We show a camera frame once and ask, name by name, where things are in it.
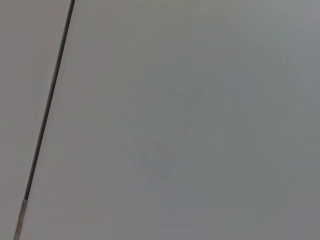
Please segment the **dark edge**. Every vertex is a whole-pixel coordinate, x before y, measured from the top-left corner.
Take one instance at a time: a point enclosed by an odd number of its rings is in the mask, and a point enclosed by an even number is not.
[[[32,181],[33,181],[34,175],[35,175],[35,170],[36,170],[36,166],[37,166],[37,162],[38,162],[42,139],[44,137],[44,133],[45,133],[45,129],[46,129],[46,124],[47,124],[47,120],[48,120],[48,116],[49,116],[52,98],[54,96],[55,86],[56,86],[56,82],[57,82],[57,78],[58,78],[58,73],[59,73],[59,68],[60,68],[62,56],[63,56],[64,49],[65,49],[68,29],[69,29],[71,15],[72,15],[72,12],[74,9],[74,5],[75,5],[75,0],[70,0],[70,5],[69,5],[68,13],[66,16],[63,34],[62,34],[62,38],[61,38],[61,42],[60,42],[60,46],[59,46],[59,51],[58,51],[57,59],[55,62],[54,72],[53,72],[53,76],[52,76],[52,82],[51,82],[48,98],[47,98],[45,109],[44,109],[40,132],[39,132],[38,140],[36,142],[34,155],[33,155],[33,159],[32,159],[32,164],[31,164],[31,169],[29,172],[29,177],[28,177],[28,181],[26,184],[24,197],[23,197],[23,201],[21,204],[21,209],[20,209],[18,221],[16,224],[16,230],[15,230],[13,240],[19,240],[19,238],[20,238],[20,233],[21,233],[21,229],[22,229],[22,225],[23,225],[23,221],[24,221],[24,217],[25,217],[25,213],[26,213],[26,209],[27,209],[27,203],[28,203],[28,198],[29,198],[29,194],[30,194],[30,189],[31,189]]]

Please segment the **gray surface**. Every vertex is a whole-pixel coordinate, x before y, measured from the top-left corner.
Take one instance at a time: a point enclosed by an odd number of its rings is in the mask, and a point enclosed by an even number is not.
[[[318,240],[319,9],[76,1],[21,240]]]
[[[12,240],[68,0],[0,1],[0,239]]]

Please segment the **white surface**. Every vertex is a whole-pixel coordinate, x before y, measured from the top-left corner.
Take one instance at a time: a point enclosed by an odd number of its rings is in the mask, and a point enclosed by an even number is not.
[[[78,0],[21,240],[318,240],[319,10]]]
[[[68,0],[0,1],[0,239],[14,237]]]

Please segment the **white panel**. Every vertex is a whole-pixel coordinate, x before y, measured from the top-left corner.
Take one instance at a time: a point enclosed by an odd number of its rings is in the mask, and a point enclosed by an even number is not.
[[[76,1],[21,240],[318,240],[319,10]]]
[[[69,7],[0,1],[0,239],[13,239]]]

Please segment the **thin black line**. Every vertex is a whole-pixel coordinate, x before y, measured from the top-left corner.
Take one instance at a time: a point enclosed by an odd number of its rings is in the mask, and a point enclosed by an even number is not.
[[[61,63],[62,55],[64,53],[65,43],[66,43],[66,39],[67,39],[68,29],[69,29],[71,15],[72,15],[72,11],[74,9],[74,5],[75,5],[75,0],[71,0],[70,5],[69,5],[69,10],[68,10],[68,13],[66,16],[66,21],[65,21],[65,25],[64,25],[64,29],[63,29],[61,42],[60,42],[58,56],[57,56],[55,67],[54,67],[50,91],[49,91],[48,99],[47,99],[46,105],[45,105],[41,128],[40,128],[38,140],[36,142],[36,147],[34,150],[34,156],[33,156],[32,164],[31,164],[28,182],[27,182],[26,188],[25,188],[24,200],[28,200],[28,198],[29,198],[31,185],[32,185],[32,181],[34,178],[34,174],[35,174],[35,170],[36,170],[36,166],[37,166],[37,162],[38,162],[40,147],[41,147],[42,139],[44,137],[46,124],[47,124],[47,120],[48,120],[48,115],[49,115],[49,110],[50,110],[50,106],[51,106],[51,102],[52,102],[52,98],[54,95],[55,86],[56,86],[56,82],[57,82],[57,78],[58,78],[60,63]]]

